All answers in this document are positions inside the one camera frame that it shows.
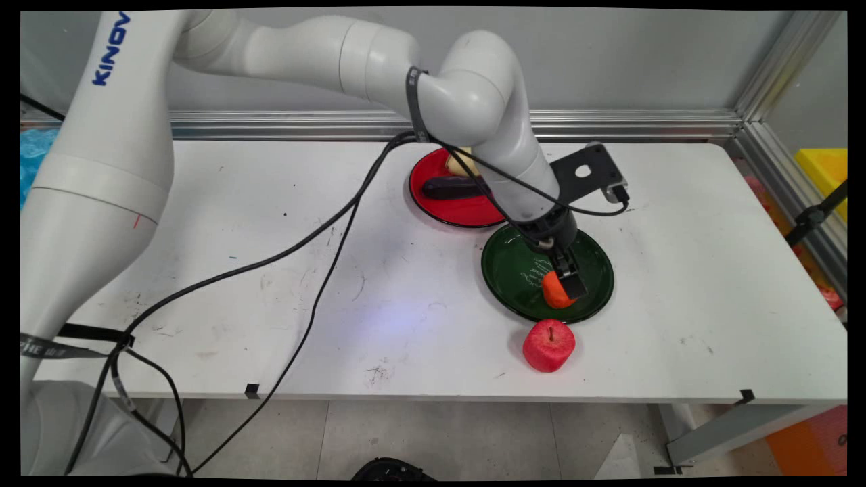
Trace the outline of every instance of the red plate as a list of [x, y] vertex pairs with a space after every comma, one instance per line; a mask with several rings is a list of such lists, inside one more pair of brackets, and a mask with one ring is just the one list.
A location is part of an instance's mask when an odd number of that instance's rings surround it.
[[421, 188], [428, 179], [454, 176], [445, 168], [447, 161], [448, 151], [439, 149], [421, 158], [412, 168], [412, 174], [409, 176], [409, 193], [418, 207], [440, 222], [454, 226], [479, 228], [504, 222], [505, 218], [486, 196], [455, 200], [431, 199], [424, 196]]

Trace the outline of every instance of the table leg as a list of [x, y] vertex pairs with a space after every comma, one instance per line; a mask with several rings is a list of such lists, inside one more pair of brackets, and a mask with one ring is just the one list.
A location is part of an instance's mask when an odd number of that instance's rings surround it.
[[716, 457], [833, 407], [744, 404], [687, 431], [690, 414], [684, 418], [678, 406], [685, 405], [659, 406], [668, 434], [681, 433], [669, 436], [668, 454], [673, 465], [696, 464]]

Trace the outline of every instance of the tile floor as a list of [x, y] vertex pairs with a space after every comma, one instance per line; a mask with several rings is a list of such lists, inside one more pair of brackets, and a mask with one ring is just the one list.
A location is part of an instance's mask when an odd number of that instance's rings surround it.
[[[258, 404], [185, 401], [192, 466]], [[695, 408], [695, 421], [722, 408]], [[667, 465], [664, 427], [653, 405], [276, 400], [197, 475], [348, 480], [375, 457], [394, 457], [438, 480], [593, 478], [620, 433], [633, 436], [642, 477]], [[744, 475], [779, 475], [764, 440], [684, 471], [687, 477]]]

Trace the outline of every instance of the cable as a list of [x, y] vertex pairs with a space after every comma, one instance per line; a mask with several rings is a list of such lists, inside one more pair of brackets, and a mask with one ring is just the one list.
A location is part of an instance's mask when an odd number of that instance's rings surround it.
[[[124, 351], [130, 354], [132, 357], [138, 359], [141, 362], [144, 362], [146, 365], [156, 369], [159, 373], [165, 377], [165, 380], [168, 381], [169, 387], [171, 387], [171, 395], [174, 396], [174, 406], [178, 409], [178, 422], [180, 423], [180, 454], [181, 457], [186, 454], [186, 424], [184, 423], [184, 408], [180, 403], [180, 394], [178, 394], [178, 388], [174, 386], [174, 380], [171, 379], [171, 376], [168, 372], [165, 371], [162, 367], [157, 365], [156, 362], [148, 360], [146, 357], [136, 353], [129, 347], [124, 348]], [[175, 475], [180, 475], [180, 469], [183, 466], [183, 463], [178, 462], [178, 470], [175, 471]]]
[[542, 198], [544, 198], [544, 199], [546, 199], [546, 200], [548, 200], [548, 201], [551, 201], [551, 202], [553, 202], [553, 203], [555, 203], [555, 204], [557, 204], [557, 205], [559, 205], [559, 206], [562, 206], [562, 207], [564, 207], [564, 208], [567, 208], [567, 209], [569, 209], [569, 210], [571, 210], [571, 211], [575, 211], [575, 212], [577, 212], [577, 213], [581, 213], [581, 214], [583, 214], [583, 215], [590, 215], [590, 216], [593, 216], [593, 217], [615, 217], [616, 215], [619, 215], [619, 214], [621, 214], [621, 213], [624, 213], [624, 212], [629, 208], [629, 201], [628, 201], [627, 199], [626, 199], [625, 201], [623, 201], [623, 207], [622, 207], [622, 208], [620, 208], [619, 210], [616, 210], [616, 211], [610, 212], [610, 213], [604, 213], [604, 212], [601, 212], [601, 211], [583, 210], [583, 209], [581, 209], [581, 208], [575, 208], [574, 206], [569, 205], [569, 204], [566, 203], [565, 201], [562, 201], [562, 200], [560, 200], [560, 199], [554, 198], [553, 196], [551, 196], [551, 195], [549, 195], [549, 194], [543, 192], [542, 190], [536, 188], [535, 186], [530, 185], [530, 184], [528, 184], [528, 183], [526, 183], [526, 182], [524, 182], [524, 181], [521, 181], [520, 179], [516, 178], [515, 176], [512, 176], [511, 174], [508, 174], [507, 172], [502, 171], [502, 169], [490, 165], [486, 160], [481, 159], [481, 158], [479, 158], [478, 156], [476, 156], [476, 155], [474, 155], [474, 154], [467, 153], [466, 151], [464, 151], [464, 150], [461, 149], [460, 147], [450, 146], [450, 145], [448, 145], [448, 144], [442, 142], [441, 140], [434, 139], [434, 138], [432, 138], [432, 137], [430, 138], [430, 140], [432, 140], [433, 142], [435, 142], [435, 143], [439, 144], [440, 146], [444, 147], [445, 150], [449, 151], [449, 153], [450, 153], [451, 151], [457, 151], [457, 152], [463, 154], [464, 156], [467, 156], [467, 157], [469, 157], [470, 159], [474, 160], [474, 161], [477, 162], [478, 164], [480, 164], [480, 165], [482, 165], [482, 166], [484, 166], [484, 167], [487, 167], [490, 171], [493, 171], [493, 172], [499, 174], [500, 176], [502, 176], [502, 177], [504, 177], [504, 178], [507, 178], [507, 179], [513, 181], [514, 183], [517, 183], [518, 185], [521, 185], [521, 186], [527, 188], [528, 190], [530, 190], [531, 192], [534, 192], [535, 194], [541, 196]]
[[61, 114], [60, 112], [57, 112], [57, 111], [55, 111], [49, 107], [46, 107], [42, 103], [30, 98], [29, 96], [27, 96], [24, 93], [21, 93], [21, 101], [23, 101], [24, 103], [27, 103], [31, 107], [39, 110], [40, 112], [42, 112], [44, 114], [51, 115], [52, 117], [58, 119], [59, 121], [64, 121], [66, 119], [66, 115]]
[[181, 465], [184, 467], [184, 470], [186, 470], [186, 476], [192, 477], [192, 470], [190, 469], [190, 464], [187, 463], [186, 456], [184, 455], [184, 453], [182, 451], [180, 451], [180, 448], [178, 448], [178, 446], [174, 443], [174, 441], [171, 440], [171, 438], [169, 438], [169, 436], [167, 434], [161, 432], [159, 430], [159, 428], [152, 425], [151, 422], [147, 420], [147, 418], [142, 416], [141, 413], [135, 409], [135, 406], [132, 404], [132, 400], [129, 399], [129, 396], [126, 396], [126, 392], [123, 390], [123, 384], [120, 381], [120, 373], [118, 372], [118, 366], [117, 366], [118, 357], [119, 357], [118, 355], [115, 355], [113, 357], [113, 360], [111, 360], [111, 375], [112, 375], [112, 379], [114, 380], [114, 384], [116, 384], [118, 386], [117, 392], [120, 394], [121, 398], [124, 399], [126, 402], [129, 403], [129, 405], [132, 406], [132, 407], [129, 407], [129, 413], [135, 419], [137, 419], [139, 421], [139, 423], [144, 425], [148, 430], [153, 432], [153, 434], [157, 435], [160, 439], [165, 441], [171, 447], [171, 449], [180, 458]]
[[132, 332], [135, 330], [135, 328], [141, 324], [141, 322], [143, 322], [148, 316], [152, 315], [153, 313], [155, 313], [160, 308], [163, 308], [166, 304], [173, 302], [174, 300], [178, 299], [179, 297], [182, 297], [184, 295], [188, 295], [189, 293], [191, 293], [195, 290], [198, 290], [198, 289], [201, 289], [205, 286], [211, 285], [214, 282], [222, 281], [223, 279], [226, 279], [228, 277], [242, 274], [243, 272], [247, 272], [248, 270], [259, 269], [261, 267], [264, 267], [270, 263], [276, 262], [276, 261], [278, 261], [278, 260], [280, 260], [286, 256], [291, 255], [296, 250], [298, 250], [301, 247], [303, 247], [304, 245], [308, 244], [311, 240], [316, 238], [322, 231], [325, 231], [329, 226], [331, 226], [334, 222], [336, 222], [343, 215], [345, 215], [349, 211], [350, 208], [352, 208], [355, 204], [358, 203], [358, 201], [360, 200], [360, 197], [364, 194], [367, 187], [372, 182], [372, 179], [376, 176], [376, 173], [378, 172], [379, 167], [382, 165], [382, 162], [385, 160], [385, 156], [391, 150], [397, 148], [398, 146], [401, 146], [401, 145], [404, 145], [404, 144], [407, 144], [407, 143], [410, 143], [413, 141], [415, 141], [415, 137], [414, 137], [414, 133], [412, 131], [402, 132], [402, 133], [399, 133], [398, 135], [394, 136], [394, 138], [391, 139], [388, 142], [388, 144], [385, 145], [385, 148], [382, 150], [382, 152], [379, 154], [376, 161], [370, 167], [370, 170], [367, 172], [367, 175], [366, 175], [366, 178], [364, 179], [364, 182], [361, 184], [360, 188], [355, 193], [355, 195], [349, 200], [349, 202], [345, 206], [343, 206], [343, 208], [340, 209], [334, 216], [330, 217], [324, 224], [319, 226], [316, 230], [314, 230], [309, 235], [307, 235], [306, 237], [301, 239], [298, 243], [296, 243], [295, 245], [293, 245], [289, 249], [284, 250], [283, 252], [280, 252], [279, 254], [277, 254], [275, 256], [263, 259], [257, 263], [252, 263], [252, 264], [240, 267], [238, 269], [233, 269], [233, 270], [230, 270], [228, 272], [224, 272], [218, 276], [213, 276], [209, 279], [205, 279], [201, 282], [197, 282], [195, 284], [192, 284], [191, 286], [183, 288], [183, 289], [167, 296], [166, 298], [162, 299], [161, 301], [157, 302], [156, 304], [152, 305], [150, 308], [146, 309], [141, 315], [139, 315], [135, 320], [133, 320], [132, 323], [128, 327], [126, 327], [126, 330], [124, 330], [124, 334], [118, 339], [119, 345], [115, 346], [115, 348], [112, 350], [112, 352], [109, 354], [108, 358], [106, 359], [105, 365], [102, 367], [102, 370], [100, 372], [100, 377], [96, 382], [96, 387], [94, 388], [94, 395], [90, 399], [90, 407], [87, 409], [87, 416], [85, 417], [84, 425], [81, 428], [81, 433], [79, 433], [78, 441], [76, 442], [73, 453], [69, 458], [69, 462], [67, 463], [65, 474], [68, 474], [75, 467], [75, 462], [77, 461], [79, 455], [81, 454], [81, 449], [84, 446], [85, 441], [87, 440], [87, 432], [90, 429], [90, 425], [93, 423], [94, 415], [96, 414], [96, 406], [98, 405], [100, 396], [102, 394], [102, 387], [105, 385], [105, 380], [106, 380], [106, 377], [108, 376], [108, 369], [111, 366], [112, 361], [116, 358], [117, 354], [119, 354], [120, 350], [122, 349], [122, 347], [120, 346], [120, 343], [125, 343], [126, 340], [129, 339], [129, 336], [132, 334]]
[[226, 446], [229, 443], [229, 441], [231, 441], [231, 439], [235, 437], [235, 435], [237, 433], [241, 432], [241, 430], [243, 429], [244, 426], [246, 426], [250, 421], [253, 420], [253, 418], [255, 418], [256, 414], [258, 414], [259, 411], [262, 410], [262, 408], [271, 399], [271, 396], [274, 395], [277, 387], [282, 382], [283, 377], [286, 376], [288, 369], [294, 363], [294, 359], [296, 359], [298, 357], [298, 353], [301, 351], [301, 348], [304, 346], [304, 342], [307, 341], [307, 337], [310, 335], [310, 330], [313, 329], [313, 319], [315, 319], [315, 317], [316, 317], [316, 307], [319, 306], [319, 299], [322, 297], [322, 294], [325, 292], [325, 287], [327, 286], [328, 280], [331, 279], [331, 274], [333, 273], [334, 268], [337, 267], [337, 260], [339, 259], [339, 253], [343, 250], [343, 244], [346, 243], [346, 238], [349, 236], [349, 230], [352, 228], [352, 222], [355, 220], [355, 214], [358, 212], [358, 206], [359, 206], [359, 202], [356, 203], [354, 208], [352, 209], [352, 215], [349, 217], [349, 223], [346, 224], [346, 229], [343, 231], [343, 237], [339, 240], [339, 246], [337, 247], [337, 253], [333, 256], [333, 261], [331, 262], [331, 268], [328, 269], [327, 274], [325, 274], [325, 281], [322, 283], [321, 287], [319, 288], [319, 294], [316, 295], [316, 300], [313, 302], [312, 312], [310, 313], [310, 322], [307, 324], [307, 331], [304, 332], [304, 336], [301, 338], [301, 343], [299, 343], [298, 347], [294, 350], [294, 354], [292, 354], [292, 358], [289, 359], [288, 364], [286, 364], [286, 367], [282, 369], [282, 373], [280, 374], [279, 379], [277, 379], [274, 386], [271, 387], [271, 390], [268, 393], [268, 396], [265, 397], [265, 399], [255, 409], [255, 411], [253, 411], [253, 413], [249, 415], [249, 418], [247, 418], [243, 423], [241, 423], [241, 425], [238, 426], [237, 429], [235, 429], [234, 432], [232, 432], [229, 435], [229, 437], [226, 438], [225, 441], [223, 441], [207, 458], [205, 458], [204, 461], [198, 467], [196, 467], [195, 470], [192, 471], [192, 473], [196, 473], [199, 470], [201, 470], [202, 467], [204, 467], [212, 458], [214, 458], [217, 455], [217, 453], [219, 453], [224, 448], [224, 446]]

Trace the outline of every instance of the red apple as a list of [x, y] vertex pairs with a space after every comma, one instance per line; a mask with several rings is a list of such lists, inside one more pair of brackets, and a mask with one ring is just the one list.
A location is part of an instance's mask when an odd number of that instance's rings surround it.
[[541, 372], [555, 372], [574, 351], [574, 333], [562, 321], [541, 320], [523, 342], [523, 356]]

